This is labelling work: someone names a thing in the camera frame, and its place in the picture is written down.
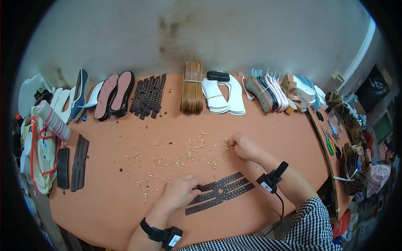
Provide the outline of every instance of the blue denim shoe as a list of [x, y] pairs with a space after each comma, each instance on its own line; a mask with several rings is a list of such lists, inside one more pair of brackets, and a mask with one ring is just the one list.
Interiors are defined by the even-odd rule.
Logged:
[[88, 73], [80, 68], [78, 70], [76, 91], [71, 108], [71, 119], [77, 122], [85, 111], [85, 108], [78, 107], [86, 104], [87, 97], [91, 91], [91, 84], [89, 83]]

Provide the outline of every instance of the checkered shirt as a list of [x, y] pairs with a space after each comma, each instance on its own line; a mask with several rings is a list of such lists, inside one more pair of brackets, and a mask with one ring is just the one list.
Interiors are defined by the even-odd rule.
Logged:
[[297, 212], [292, 228], [281, 240], [240, 235], [194, 244], [181, 251], [343, 250], [332, 243], [332, 228], [326, 207], [317, 197], [308, 199]]

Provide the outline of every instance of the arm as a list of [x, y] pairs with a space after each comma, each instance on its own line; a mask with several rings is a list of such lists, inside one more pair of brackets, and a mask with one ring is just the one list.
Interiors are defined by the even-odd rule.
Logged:
[[[197, 185], [201, 185], [201, 182], [192, 175], [171, 180], [162, 198], [155, 203], [146, 216], [148, 225], [161, 230], [166, 229], [169, 216], [177, 209], [188, 205], [197, 195], [201, 194], [200, 190], [193, 190]], [[148, 235], [138, 226], [131, 236], [127, 250], [158, 251], [161, 247], [162, 242], [148, 239]]]
[[364, 151], [364, 159], [366, 163], [370, 163], [366, 166], [366, 172], [369, 173], [371, 169], [373, 168], [373, 164], [371, 163], [371, 151], [370, 149], [366, 149]]
[[[237, 155], [244, 160], [250, 160], [260, 164], [267, 173], [277, 169], [281, 164], [281, 161], [265, 152], [251, 139], [239, 133], [231, 137], [230, 145], [234, 146]], [[291, 166], [288, 166], [282, 174], [281, 181], [277, 186], [285, 197], [295, 205], [296, 210], [299, 210], [308, 199], [318, 197], [310, 183]]]

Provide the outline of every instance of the cable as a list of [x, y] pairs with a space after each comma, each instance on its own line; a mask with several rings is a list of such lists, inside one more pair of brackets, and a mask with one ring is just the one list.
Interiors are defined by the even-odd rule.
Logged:
[[268, 233], [266, 233], [265, 235], [264, 235], [264, 237], [267, 235], [267, 234], [269, 234], [272, 230], [274, 230], [277, 226], [279, 226], [281, 223], [282, 223], [282, 218], [283, 218], [283, 213], [284, 213], [284, 211], [285, 211], [285, 208], [284, 208], [284, 205], [283, 205], [283, 200], [282, 200], [282, 198], [277, 194], [277, 193], [275, 193], [276, 194], [276, 196], [278, 196], [278, 198], [281, 200], [281, 202], [282, 202], [282, 215], [281, 215], [281, 219], [279, 220], [279, 224], [278, 225], [276, 225], [275, 227], [273, 227]]

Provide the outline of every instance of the striped fabric roll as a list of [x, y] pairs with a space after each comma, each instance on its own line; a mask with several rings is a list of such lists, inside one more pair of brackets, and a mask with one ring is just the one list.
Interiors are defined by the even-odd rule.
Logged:
[[67, 124], [62, 121], [46, 100], [42, 100], [39, 103], [38, 114], [53, 133], [64, 141], [68, 140], [71, 133], [70, 128], [68, 128]]

